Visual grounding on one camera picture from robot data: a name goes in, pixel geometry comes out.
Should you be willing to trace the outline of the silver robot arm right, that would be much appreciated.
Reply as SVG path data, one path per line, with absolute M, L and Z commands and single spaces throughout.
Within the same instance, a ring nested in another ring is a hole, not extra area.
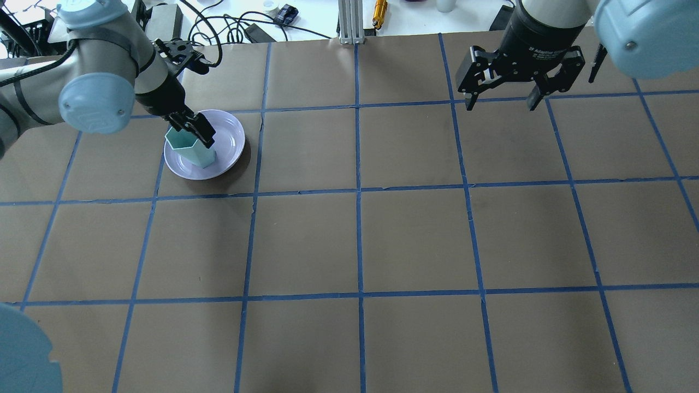
M 611 59 L 631 78 L 664 78 L 697 67 L 696 1 L 516 1 L 493 52 L 472 46 L 457 71 L 458 92 L 472 110 L 483 92 L 533 82 L 530 110 L 566 92 L 586 60 L 575 44 L 591 22 L 599 40 L 589 82 Z

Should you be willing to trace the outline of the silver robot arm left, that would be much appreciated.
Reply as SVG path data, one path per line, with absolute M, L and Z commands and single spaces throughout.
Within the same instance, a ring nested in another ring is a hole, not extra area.
M 62 1 L 68 48 L 54 62 L 2 70 L 1 155 L 29 129 L 68 123 L 83 133 L 122 131 L 138 103 L 205 147 L 215 130 L 185 103 L 178 75 L 217 67 L 185 41 L 152 41 L 120 1 Z

